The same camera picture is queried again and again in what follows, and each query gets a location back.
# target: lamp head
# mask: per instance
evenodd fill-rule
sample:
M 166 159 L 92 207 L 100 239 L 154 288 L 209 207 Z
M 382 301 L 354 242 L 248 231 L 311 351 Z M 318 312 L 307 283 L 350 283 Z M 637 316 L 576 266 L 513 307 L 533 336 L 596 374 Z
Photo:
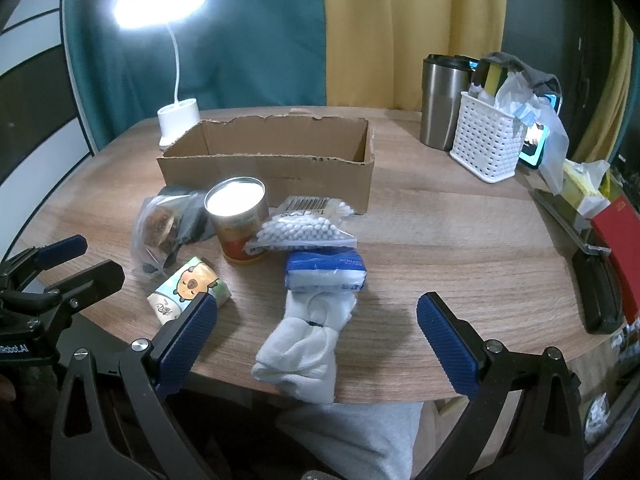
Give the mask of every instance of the lamp head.
M 139 28 L 181 20 L 205 0 L 118 0 L 114 9 L 122 28 Z

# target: white plastic basket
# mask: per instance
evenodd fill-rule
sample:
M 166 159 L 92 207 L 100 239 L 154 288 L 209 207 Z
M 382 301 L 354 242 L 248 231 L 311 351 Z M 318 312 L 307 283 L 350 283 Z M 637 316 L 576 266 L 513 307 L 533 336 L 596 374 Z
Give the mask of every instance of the white plastic basket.
M 526 135 L 520 120 L 462 92 L 450 154 L 485 182 L 499 182 L 515 175 Z

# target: white lamp base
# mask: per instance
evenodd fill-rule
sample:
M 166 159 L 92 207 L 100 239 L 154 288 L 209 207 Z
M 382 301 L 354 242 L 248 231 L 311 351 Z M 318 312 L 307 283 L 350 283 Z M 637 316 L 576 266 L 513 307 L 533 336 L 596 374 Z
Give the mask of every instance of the white lamp base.
M 160 149 L 165 150 L 184 133 L 200 122 L 200 111 L 196 99 L 185 99 L 163 106 L 158 110 L 160 121 Z

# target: metal screw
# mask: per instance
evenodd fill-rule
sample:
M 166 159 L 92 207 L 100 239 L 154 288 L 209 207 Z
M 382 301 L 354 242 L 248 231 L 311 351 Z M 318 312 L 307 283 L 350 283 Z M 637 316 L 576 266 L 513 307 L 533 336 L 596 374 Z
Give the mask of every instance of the metal screw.
M 562 358 L 562 352 L 559 351 L 555 346 L 550 346 L 546 349 L 546 354 L 552 359 L 558 360 Z
M 149 346 L 149 339 L 136 339 L 133 343 L 131 343 L 131 348 L 134 352 L 143 352 Z
M 484 342 L 484 346 L 492 354 L 499 354 L 504 350 L 504 345 L 497 339 L 488 339 Z
M 79 348 L 74 352 L 74 359 L 81 361 L 89 355 L 89 351 L 86 348 Z

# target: yellow curtain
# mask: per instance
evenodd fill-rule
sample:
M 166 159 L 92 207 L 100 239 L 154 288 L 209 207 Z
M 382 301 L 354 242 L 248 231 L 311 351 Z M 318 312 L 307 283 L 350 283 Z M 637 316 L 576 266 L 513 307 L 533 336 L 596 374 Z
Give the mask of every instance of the yellow curtain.
M 609 75 L 591 122 L 575 150 L 573 156 L 575 162 L 609 160 L 625 114 L 634 52 L 634 35 L 620 10 L 613 2 L 611 5 L 613 7 L 613 38 Z
M 429 54 L 500 50 L 506 0 L 324 0 L 327 105 L 419 110 Z

